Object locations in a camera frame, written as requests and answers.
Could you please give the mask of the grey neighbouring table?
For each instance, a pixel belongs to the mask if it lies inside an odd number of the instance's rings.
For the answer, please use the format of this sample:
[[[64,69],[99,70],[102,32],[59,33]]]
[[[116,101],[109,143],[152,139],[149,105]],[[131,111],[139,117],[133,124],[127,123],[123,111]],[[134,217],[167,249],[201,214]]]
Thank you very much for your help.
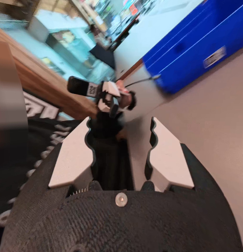
[[[121,78],[182,21],[202,0],[157,1],[155,7],[130,30],[127,38],[114,51],[116,77]]]

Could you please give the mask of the blue plastic bin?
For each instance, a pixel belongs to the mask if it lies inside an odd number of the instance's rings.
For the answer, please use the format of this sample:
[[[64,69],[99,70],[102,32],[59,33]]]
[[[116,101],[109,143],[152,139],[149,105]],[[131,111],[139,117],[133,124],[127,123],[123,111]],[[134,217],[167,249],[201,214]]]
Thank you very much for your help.
[[[199,4],[143,56],[156,85],[175,94],[243,47],[243,0]]]

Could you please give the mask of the black white marker board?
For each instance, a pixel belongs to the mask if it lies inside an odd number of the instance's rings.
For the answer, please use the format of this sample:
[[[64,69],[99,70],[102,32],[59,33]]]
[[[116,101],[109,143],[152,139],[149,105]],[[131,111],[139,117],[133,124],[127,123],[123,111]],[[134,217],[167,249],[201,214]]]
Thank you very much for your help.
[[[60,107],[23,89],[27,117],[57,119]]]

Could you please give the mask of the person's left hand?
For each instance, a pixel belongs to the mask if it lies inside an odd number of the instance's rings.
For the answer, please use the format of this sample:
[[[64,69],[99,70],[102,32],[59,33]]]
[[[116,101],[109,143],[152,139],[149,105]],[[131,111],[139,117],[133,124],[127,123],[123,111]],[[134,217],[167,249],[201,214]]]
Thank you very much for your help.
[[[119,92],[121,92],[121,98],[119,101],[119,106],[122,109],[127,108],[130,106],[132,102],[132,95],[129,93],[129,91],[125,88],[123,80],[117,80],[116,81],[117,88]]]

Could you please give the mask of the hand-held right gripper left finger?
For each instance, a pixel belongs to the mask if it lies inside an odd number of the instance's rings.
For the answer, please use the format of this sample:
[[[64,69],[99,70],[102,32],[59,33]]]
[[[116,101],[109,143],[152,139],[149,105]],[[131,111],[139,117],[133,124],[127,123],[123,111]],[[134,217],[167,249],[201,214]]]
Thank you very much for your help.
[[[94,149],[87,142],[90,117],[85,118],[65,139],[50,178],[48,187],[73,186],[86,190],[93,180],[92,168],[96,162]]]

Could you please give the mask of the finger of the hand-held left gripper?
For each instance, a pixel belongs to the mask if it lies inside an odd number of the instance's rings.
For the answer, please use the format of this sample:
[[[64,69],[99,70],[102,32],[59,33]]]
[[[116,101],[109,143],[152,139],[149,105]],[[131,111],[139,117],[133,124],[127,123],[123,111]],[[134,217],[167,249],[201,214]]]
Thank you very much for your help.
[[[110,104],[111,104],[111,99],[99,99],[98,101],[98,109],[101,112],[110,112]]]
[[[112,96],[120,97],[120,91],[116,85],[116,83],[112,81],[103,82],[103,92],[106,92]]]

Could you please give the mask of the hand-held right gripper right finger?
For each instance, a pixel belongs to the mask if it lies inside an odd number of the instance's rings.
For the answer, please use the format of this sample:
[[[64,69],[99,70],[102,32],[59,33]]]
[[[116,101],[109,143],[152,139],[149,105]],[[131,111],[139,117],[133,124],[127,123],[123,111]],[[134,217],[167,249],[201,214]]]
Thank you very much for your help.
[[[145,177],[155,190],[164,192],[171,186],[193,189],[194,183],[180,141],[156,118],[151,118],[150,144]]]

